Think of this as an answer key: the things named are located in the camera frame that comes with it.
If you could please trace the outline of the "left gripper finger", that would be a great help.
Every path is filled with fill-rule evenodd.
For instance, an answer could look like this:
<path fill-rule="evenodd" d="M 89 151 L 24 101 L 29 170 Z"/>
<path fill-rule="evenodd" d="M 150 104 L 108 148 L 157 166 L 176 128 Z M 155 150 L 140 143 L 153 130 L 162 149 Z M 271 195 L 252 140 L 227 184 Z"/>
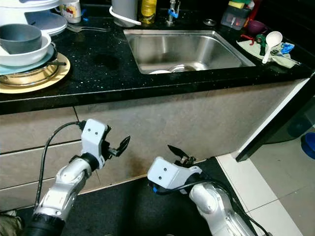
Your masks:
<path fill-rule="evenodd" d="M 114 151 L 114 155 L 119 157 L 128 148 L 131 136 L 125 137 L 119 145 L 119 148 Z"/>

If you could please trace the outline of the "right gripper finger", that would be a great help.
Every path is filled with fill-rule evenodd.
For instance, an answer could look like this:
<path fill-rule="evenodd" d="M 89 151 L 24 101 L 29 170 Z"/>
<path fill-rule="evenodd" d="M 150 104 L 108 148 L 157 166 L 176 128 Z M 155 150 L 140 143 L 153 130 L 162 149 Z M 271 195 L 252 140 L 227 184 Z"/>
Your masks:
<path fill-rule="evenodd" d="M 169 148 L 174 155 L 180 158 L 180 162 L 187 162 L 189 160 L 189 155 L 187 155 L 182 149 L 171 145 L 168 145 L 167 148 Z"/>

